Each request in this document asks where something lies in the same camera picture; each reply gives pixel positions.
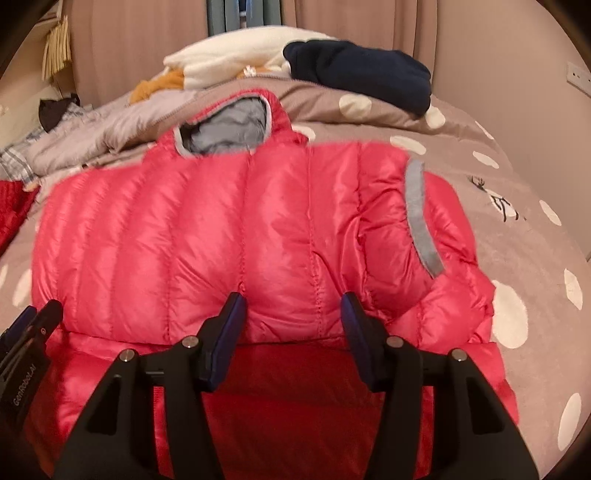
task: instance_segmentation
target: black clamp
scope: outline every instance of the black clamp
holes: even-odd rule
[[[62,318],[61,303],[51,300],[39,313],[27,307],[0,336],[0,414],[16,434],[49,367],[46,341]]]
[[[158,473],[153,387],[164,387],[166,431],[177,480],[222,480],[201,392],[224,380],[246,319],[246,300],[228,297],[198,334],[170,349],[123,350],[83,409],[54,480],[164,480]]]
[[[388,336],[354,293],[341,319],[359,375],[385,392],[365,480],[412,480],[417,461],[423,387],[434,387],[431,473],[424,480],[539,480],[535,463],[505,407],[468,354],[438,355]]]

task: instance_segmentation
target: metal screw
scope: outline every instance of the metal screw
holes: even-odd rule
[[[133,357],[135,357],[135,352],[131,348],[123,350],[119,354],[119,360],[122,362],[129,362]]]
[[[391,336],[386,338],[386,345],[392,348],[402,348],[404,345],[404,340],[402,340],[400,337]]]
[[[194,335],[189,335],[181,341],[185,348],[195,348],[199,344],[199,339]]]
[[[455,350],[452,350],[452,358],[458,362],[463,362],[468,359],[468,354],[461,348],[456,348]]]

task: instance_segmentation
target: polka dot bedsheet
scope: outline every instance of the polka dot bedsheet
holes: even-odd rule
[[[591,275],[551,205],[519,178],[483,125],[436,98],[417,119],[364,95],[259,77],[204,91],[194,111],[250,88],[274,92],[293,129],[311,142],[389,142],[454,187],[475,233],[480,266],[496,287],[492,333],[517,395],[519,429],[545,475],[591,411]],[[42,206],[35,206],[0,258],[0,327],[30,302],[41,215]]]

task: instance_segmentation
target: wall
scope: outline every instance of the wall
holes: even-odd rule
[[[433,91],[500,143],[516,171],[591,252],[591,98],[566,82],[585,68],[535,0],[439,0]]]
[[[41,80],[45,40],[27,40],[0,79],[0,105],[14,109],[49,82]]]

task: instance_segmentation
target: hanging tassel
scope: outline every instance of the hanging tassel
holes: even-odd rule
[[[64,17],[47,35],[41,78],[44,81],[50,80],[71,62],[70,28],[68,17]]]

